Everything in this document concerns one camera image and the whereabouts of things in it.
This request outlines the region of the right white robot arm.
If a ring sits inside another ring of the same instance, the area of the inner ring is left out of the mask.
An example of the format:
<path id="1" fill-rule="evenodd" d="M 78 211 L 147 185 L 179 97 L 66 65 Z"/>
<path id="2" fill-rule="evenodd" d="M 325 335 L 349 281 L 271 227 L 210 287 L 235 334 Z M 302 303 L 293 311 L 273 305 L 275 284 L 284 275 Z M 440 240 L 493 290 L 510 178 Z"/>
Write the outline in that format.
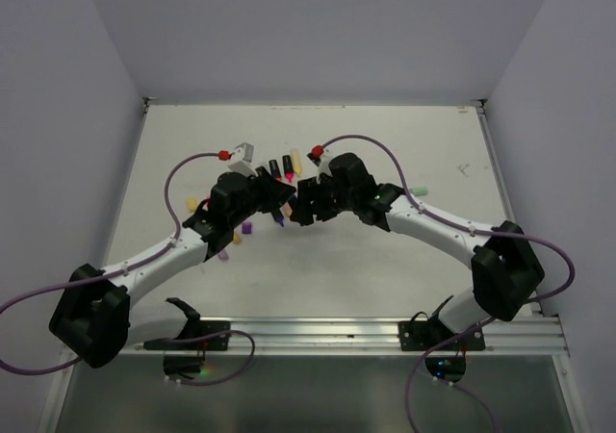
<path id="1" fill-rule="evenodd" d="M 442 221 L 445 213 L 429 216 L 428 207 L 410 201 L 403 188 L 377 183 L 353 153 L 333 158 L 317 176 L 298 181 L 292 210 L 292 220 L 302 226 L 352 212 L 367 225 L 424 242 L 467 267 L 471 287 L 446 299 L 428 320 L 430 340 L 443 349 L 488 318 L 515 318 L 545 277 L 517 224 L 506 220 L 485 234 L 482 224 L 468 220 L 450 227 Z"/>

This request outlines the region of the black neon pink highlighter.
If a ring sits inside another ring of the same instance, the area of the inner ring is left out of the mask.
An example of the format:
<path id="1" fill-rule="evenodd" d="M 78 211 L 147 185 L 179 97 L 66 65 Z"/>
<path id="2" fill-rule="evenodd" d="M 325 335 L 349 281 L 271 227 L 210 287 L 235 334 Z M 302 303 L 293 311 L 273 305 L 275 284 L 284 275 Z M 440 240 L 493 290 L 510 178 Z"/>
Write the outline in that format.
<path id="1" fill-rule="evenodd" d="M 295 176 L 295 170 L 293 167 L 293 161 L 289 154 L 285 154 L 282 156 L 282 164 L 284 176 L 288 180 L 289 183 L 292 183 Z"/>

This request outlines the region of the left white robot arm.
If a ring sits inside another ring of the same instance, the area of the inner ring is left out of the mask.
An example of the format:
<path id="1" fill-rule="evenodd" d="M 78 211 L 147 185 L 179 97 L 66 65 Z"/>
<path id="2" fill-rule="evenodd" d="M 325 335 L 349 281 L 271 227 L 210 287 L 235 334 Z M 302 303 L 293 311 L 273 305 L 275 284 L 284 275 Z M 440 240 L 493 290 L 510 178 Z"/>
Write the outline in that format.
<path id="1" fill-rule="evenodd" d="M 235 229 L 256 213 L 280 209 L 295 188 L 264 169 L 226 172 L 164 241 L 114 266 L 77 268 L 49 321 L 50 332 L 94 369 L 111 362 L 129 340 L 131 309 L 180 272 L 216 256 Z"/>

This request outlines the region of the pastel green highlighter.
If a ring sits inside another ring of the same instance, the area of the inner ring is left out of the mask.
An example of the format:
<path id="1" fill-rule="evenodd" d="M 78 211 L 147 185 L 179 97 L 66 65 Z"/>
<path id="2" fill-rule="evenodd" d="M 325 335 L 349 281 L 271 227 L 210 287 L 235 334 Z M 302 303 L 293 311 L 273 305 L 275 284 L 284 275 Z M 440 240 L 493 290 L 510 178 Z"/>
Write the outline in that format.
<path id="1" fill-rule="evenodd" d="M 429 189 L 427 187 L 416 187 L 412 188 L 411 192 L 415 196 L 426 196 L 429 194 Z"/>

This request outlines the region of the purple highlighter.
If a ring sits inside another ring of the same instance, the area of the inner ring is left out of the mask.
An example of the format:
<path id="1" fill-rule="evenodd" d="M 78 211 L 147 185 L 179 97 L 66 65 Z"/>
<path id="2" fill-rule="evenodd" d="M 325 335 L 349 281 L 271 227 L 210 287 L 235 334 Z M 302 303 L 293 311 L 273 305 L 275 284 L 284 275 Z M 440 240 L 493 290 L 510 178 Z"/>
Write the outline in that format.
<path id="1" fill-rule="evenodd" d="M 284 217 L 279 210 L 274 210 L 272 212 L 272 217 L 278 225 L 280 225 L 281 227 L 284 226 Z"/>

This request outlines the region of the black neon orange highlighter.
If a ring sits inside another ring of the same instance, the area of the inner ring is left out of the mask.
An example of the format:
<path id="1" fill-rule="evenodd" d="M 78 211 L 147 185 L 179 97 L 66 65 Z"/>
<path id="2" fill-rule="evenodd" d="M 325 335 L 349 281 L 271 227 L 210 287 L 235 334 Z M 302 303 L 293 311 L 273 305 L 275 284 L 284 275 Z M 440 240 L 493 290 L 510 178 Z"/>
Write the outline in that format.
<path id="1" fill-rule="evenodd" d="M 269 173 L 275 180 L 282 180 L 282 172 L 280 170 L 278 162 L 275 159 L 269 160 Z"/>

